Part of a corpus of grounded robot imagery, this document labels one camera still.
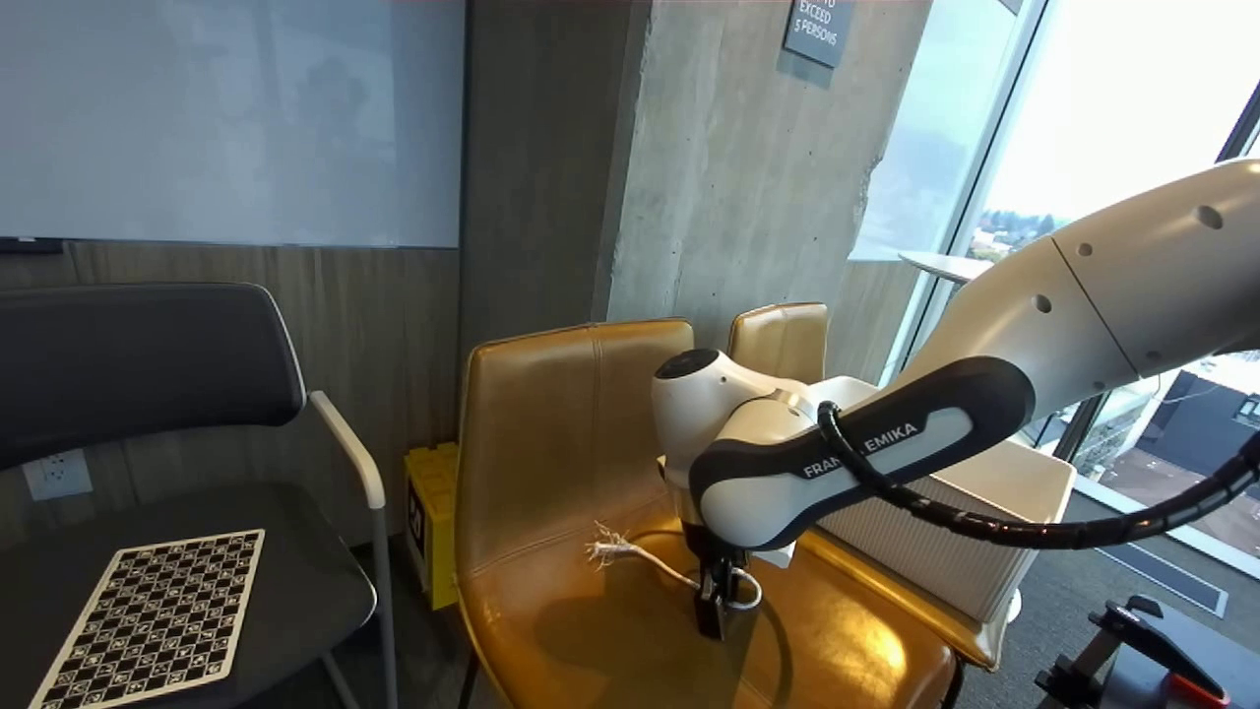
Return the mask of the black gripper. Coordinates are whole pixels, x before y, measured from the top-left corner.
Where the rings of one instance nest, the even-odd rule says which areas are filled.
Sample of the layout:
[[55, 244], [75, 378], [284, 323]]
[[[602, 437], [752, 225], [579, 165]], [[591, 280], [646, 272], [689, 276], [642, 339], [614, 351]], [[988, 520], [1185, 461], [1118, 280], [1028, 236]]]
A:
[[732, 595], [740, 587], [736, 571], [744, 567], [744, 555], [728, 548], [721, 536], [713, 536], [705, 524], [685, 528], [685, 548], [701, 563], [701, 591], [693, 595], [697, 630], [705, 638], [725, 634], [725, 611], [717, 595]]

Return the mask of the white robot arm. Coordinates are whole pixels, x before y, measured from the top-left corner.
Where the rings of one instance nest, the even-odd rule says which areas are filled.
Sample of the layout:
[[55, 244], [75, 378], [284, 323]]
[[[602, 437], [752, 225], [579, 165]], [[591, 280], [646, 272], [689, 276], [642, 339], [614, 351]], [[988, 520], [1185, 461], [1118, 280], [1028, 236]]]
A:
[[957, 288], [917, 355], [843, 398], [693, 347], [654, 370], [658, 465], [685, 496], [693, 614], [717, 634], [756, 603], [756, 551], [788, 551], [815, 520], [886, 500], [1004, 548], [1103, 548], [1217, 512], [1256, 481], [1236, 449], [1209, 481], [1095, 524], [1016, 524], [921, 496], [1028, 421], [1138, 378], [1260, 343], [1260, 161], [1232, 158], [1087, 213]]

